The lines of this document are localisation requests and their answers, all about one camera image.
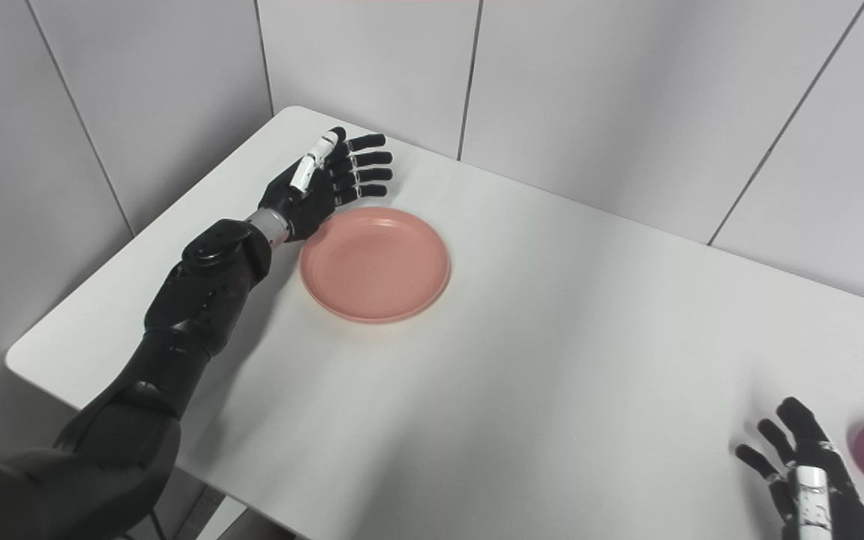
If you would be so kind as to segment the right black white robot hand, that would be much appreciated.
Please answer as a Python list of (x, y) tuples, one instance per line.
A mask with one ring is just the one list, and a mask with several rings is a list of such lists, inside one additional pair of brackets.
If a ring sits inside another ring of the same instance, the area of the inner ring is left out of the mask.
[(792, 434), (795, 444), (771, 419), (757, 423), (758, 433), (775, 449), (783, 469), (775, 468), (761, 452), (741, 444), (734, 454), (766, 482), (772, 503), (781, 518), (782, 539), (799, 539), (798, 505), (794, 493), (796, 475), (803, 466), (826, 473), (829, 488), (831, 537), (864, 539), (864, 503), (855, 488), (844, 459), (820, 426), (814, 413), (796, 397), (786, 397), (775, 410)]

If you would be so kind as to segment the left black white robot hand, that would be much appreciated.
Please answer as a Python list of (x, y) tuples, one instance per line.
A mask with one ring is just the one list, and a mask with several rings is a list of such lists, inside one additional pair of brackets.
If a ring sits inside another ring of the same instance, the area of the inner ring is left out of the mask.
[(327, 130), (268, 184), (247, 222), (271, 246), (309, 239), (336, 209), (387, 195), (393, 154), (385, 146), (381, 133), (349, 138), (343, 127)]

